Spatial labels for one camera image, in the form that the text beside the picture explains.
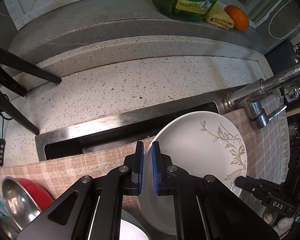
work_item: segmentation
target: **blue gripper pad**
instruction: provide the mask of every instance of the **blue gripper pad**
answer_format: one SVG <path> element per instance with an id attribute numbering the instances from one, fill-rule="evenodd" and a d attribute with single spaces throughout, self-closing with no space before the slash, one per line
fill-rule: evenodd
<path id="1" fill-rule="evenodd" d="M 143 158 L 144 158 L 144 151 L 143 151 L 143 143 L 141 146 L 141 154 L 140 154 L 140 165 L 139 165 L 139 172 L 138 172 L 138 193 L 141 194 L 142 189 L 142 176 L 143 176 Z"/>
<path id="2" fill-rule="evenodd" d="M 153 169 L 153 182 L 154 182 L 154 192 L 159 194 L 159 186 L 158 186 L 158 170 L 157 170 L 157 160 L 155 156 L 155 146 L 154 143 L 151 145 L 152 152 L 152 169 Z"/>

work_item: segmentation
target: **metal pipe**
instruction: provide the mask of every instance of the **metal pipe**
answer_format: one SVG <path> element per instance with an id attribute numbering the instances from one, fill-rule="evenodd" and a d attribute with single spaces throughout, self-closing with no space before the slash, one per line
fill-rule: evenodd
<path id="1" fill-rule="evenodd" d="M 264 80 L 262 83 L 262 89 L 266 93 L 269 93 L 273 90 L 283 87 L 297 78 L 300 78 L 300 61 L 293 67 L 281 71 L 273 77 Z"/>

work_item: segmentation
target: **red bowl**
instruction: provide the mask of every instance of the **red bowl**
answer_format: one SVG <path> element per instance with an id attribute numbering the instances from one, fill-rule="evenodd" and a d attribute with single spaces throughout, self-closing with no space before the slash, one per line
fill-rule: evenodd
<path id="1" fill-rule="evenodd" d="M 24 178 L 15 178 L 15 180 L 28 192 L 41 211 L 52 204 L 53 198 L 39 184 Z"/>

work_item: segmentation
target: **black bar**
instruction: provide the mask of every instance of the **black bar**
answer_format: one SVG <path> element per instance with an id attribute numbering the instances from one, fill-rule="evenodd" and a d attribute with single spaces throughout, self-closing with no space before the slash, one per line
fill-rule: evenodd
<path id="1" fill-rule="evenodd" d="M 97 199 L 90 198 L 90 181 L 78 179 L 18 235 L 18 240 L 87 239 L 89 218 Z"/>
<path id="2" fill-rule="evenodd" d="M 91 240 L 119 239 L 122 209 L 122 195 L 119 194 L 119 184 L 124 177 L 130 174 L 130 170 L 120 172 L 118 167 L 108 172 L 92 224 Z"/>
<path id="3" fill-rule="evenodd" d="M 205 207 L 201 210 L 213 239 L 279 240 L 278 234 L 220 180 L 207 180 L 207 176 L 211 175 L 202 179 L 199 201 Z"/>
<path id="4" fill-rule="evenodd" d="M 6 112 L 11 118 L 16 122 L 21 124 L 23 127 L 27 128 L 30 132 L 38 135 L 40 133 L 39 129 L 31 123 L 23 114 L 21 114 L 18 109 L 16 109 L 13 104 L 4 96 L 0 91 L 0 108 Z"/>
<path id="5" fill-rule="evenodd" d="M 237 187 L 242 188 L 250 193 L 255 193 L 254 191 L 261 184 L 259 180 L 253 179 L 249 176 L 238 176 L 234 183 Z"/>
<path id="6" fill-rule="evenodd" d="M 178 185 L 177 195 L 173 196 L 177 239 L 206 240 L 199 204 L 189 173 L 177 167 L 169 176 L 174 177 Z"/>
<path id="7" fill-rule="evenodd" d="M 62 81 L 55 74 L 45 71 L 2 48 L 0 48 L 0 63 L 55 84 L 59 84 Z"/>
<path id="8" fill-rule="evenodd" d="M 19 96 L 24 97 L 26 95 L 26 88 L 21 86 L 17 81 L 15 81 L 7 72 L 5 72 L 0 66 L 0 85 L 6 87 L 7 89 L 15 92 Z"/>

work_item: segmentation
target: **wall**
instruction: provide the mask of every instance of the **wall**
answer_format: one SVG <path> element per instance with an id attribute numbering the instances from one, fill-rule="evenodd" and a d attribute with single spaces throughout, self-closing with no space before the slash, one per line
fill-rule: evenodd
<path id="1" fill-rule="evenodd" d="M 269 48 L 269 51 L 279 45 L 284 40 L 276 40 L 269 35 L 268 26 L 273 15 L 289 0 L 282 0 L 281 3 L 269 14 L 269 17 L 258 28 L 257 33 Z M 281 38 L 289 33 L 300 23 L 300 9 L 292 0 L 274 17 L 270 32 L 274 37 Z M 290 37 L 296 36 L 300 32 L 300 27 L 293 32 Z"/>

